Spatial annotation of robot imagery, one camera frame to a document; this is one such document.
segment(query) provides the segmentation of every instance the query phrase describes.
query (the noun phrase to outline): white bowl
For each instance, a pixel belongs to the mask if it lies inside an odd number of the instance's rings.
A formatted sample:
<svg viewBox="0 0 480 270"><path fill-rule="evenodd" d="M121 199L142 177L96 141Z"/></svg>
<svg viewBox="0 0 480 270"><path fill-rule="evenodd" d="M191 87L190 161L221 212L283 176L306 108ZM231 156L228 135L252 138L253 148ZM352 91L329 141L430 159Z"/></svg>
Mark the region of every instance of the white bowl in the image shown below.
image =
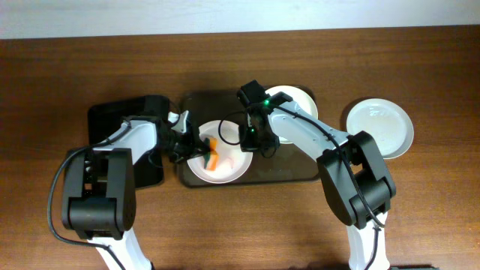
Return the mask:
<svg viewBox="0 0 480 270"><path fill-rule="evenodd" d="M220 120L210 121L199 127L199 137L204 140L206 137L217 139L218 162L214 171L204 169L205 159L195 157L187 160L187 164L192 172L203 181L213 184L223 184L231 182L242 176L250 166L252 157L251 152L242 152L240 145L228 145L220 139L218 135L218 125ZM223 121L222 137L231 143L239 141L239 126L231 121Z"/></svg>
<svg viewBox="0 0 480 270"><path fill-rule="evenodd" d="M366 131L374 139L383 158L396 158L413 143L413 124L407 113L397 104L379 98L356 104L346 118L350 134Z"/></svg>
<svg viewBox="0 0 480 270"><path fill-rule="evenodd" d="M304 110L309 115L313 116L315 119L318 119L317 105L315 104L315 101L310 97L310 95L305 93L305 91L301 90L300 88L296 88L288 85L275 86L265 91L265 93L269 95L275 95L278 92L283 92L289 95L290 97L292 97L293 100L296 103L298 103L298 105L302 110ZM281 144L291 143L288 139L285 139L283 137L279 137L279 140Z"/></svg>

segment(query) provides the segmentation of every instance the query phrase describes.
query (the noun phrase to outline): wooden table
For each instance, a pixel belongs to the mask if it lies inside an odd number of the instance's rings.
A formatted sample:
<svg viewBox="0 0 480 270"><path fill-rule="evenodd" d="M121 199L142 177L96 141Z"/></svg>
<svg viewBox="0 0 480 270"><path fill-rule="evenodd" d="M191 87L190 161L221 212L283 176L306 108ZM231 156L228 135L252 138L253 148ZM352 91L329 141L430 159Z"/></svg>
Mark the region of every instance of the wooden table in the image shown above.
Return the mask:
<svg viewBox="0 0 480 270"><path fill-rule="evenodd" d="M335 128L359 98L394 101L415 126L386 163L397 185L386 229L393 266L480 266L480 27L377 28L0 41L0 269L105 269L55 240L47 191L87 143L93 104L266 85L313 89ZM60 223L61 187L55 194ZM157 269L302 269L345 264L344 225L322 184L190 190L172 169L136 193L135 232Z"/></svg>

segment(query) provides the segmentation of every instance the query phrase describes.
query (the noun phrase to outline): plate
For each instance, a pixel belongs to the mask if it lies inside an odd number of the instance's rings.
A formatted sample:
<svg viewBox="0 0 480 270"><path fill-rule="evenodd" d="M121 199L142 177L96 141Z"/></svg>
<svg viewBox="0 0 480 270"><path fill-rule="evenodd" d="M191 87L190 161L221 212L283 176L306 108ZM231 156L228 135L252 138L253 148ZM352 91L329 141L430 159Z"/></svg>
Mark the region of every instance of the plate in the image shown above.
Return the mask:
<svg viewBox="0 0 480 270"><path fill-rule="evenodd" d="M228 145L218 136L218 125L220 120L210 121L199 127L199 137L204 140L206 137L217 139L218 162L217 169L210 171L204 169L205 159L195 157L187 160L187 164L192 172L203 181L213 184L224 184L231 182L242 176L250 166L252 157L251 152L242 152L240 145ZM222 137L228 142L239 141L239 126L231 121L223 121Z"/></svg>
<svg viewBox="0 0 480 270"><path fill-rule="evenodd" d="M308 95L305 91L301 90L300 88L296 88L288 85L275 86L265 91L265 93L269 95L275 95L278 92L283 92L289 95L290 97L292 97L293 100L296 103L298 103L298 105L302 110L304 110L309 115L313 116L315 119L318 119L317 105L315 104L315 101L310 97L310 95ZM283 137L279 136L278 138L280 140L280 143L282 144L291 143L288 139L285 139Z"/></svg>
<svg viewBox="0 0 480 270"><path fill-rule="evenodd" d="M356 104L346 118L350 134L366 131L374 139L383 158L396 158L413 143L413 124L397 104L379 98Z"/></svg>

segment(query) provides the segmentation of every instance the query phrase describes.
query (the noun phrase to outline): table surface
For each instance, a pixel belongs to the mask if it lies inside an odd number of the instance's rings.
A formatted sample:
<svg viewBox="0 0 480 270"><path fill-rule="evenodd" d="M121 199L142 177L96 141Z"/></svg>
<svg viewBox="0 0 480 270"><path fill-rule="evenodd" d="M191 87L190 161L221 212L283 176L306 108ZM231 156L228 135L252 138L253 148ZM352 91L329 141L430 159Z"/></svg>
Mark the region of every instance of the table surface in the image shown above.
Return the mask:
<svg viewBox="0 0 480 270"><path fill-rule="evenodd" d="M53 238L47 192L93 104L266 85L313 90L334 128L352 102L385 98L415 127L386 163L393 266L480 266L480 27L375 28L0 41L0 269L105 269ZM55 193L60 222L61 187ZM136 193L135 233L157 269L303 269L345 264L347 232L320 181L194 190L173 169Z"/></svg>

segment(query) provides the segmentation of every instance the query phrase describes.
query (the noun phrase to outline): white wall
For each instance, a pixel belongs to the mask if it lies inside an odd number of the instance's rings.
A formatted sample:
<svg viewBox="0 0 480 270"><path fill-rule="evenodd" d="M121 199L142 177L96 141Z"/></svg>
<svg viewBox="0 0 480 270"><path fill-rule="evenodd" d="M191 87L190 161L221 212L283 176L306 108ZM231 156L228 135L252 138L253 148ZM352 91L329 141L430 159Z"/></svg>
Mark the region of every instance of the white wall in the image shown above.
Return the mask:
<svg viewBox="0 0 480 270"><path fill-rule="evenodd" d="M480 23L480 0L0 0L0 38Z"/></svg>

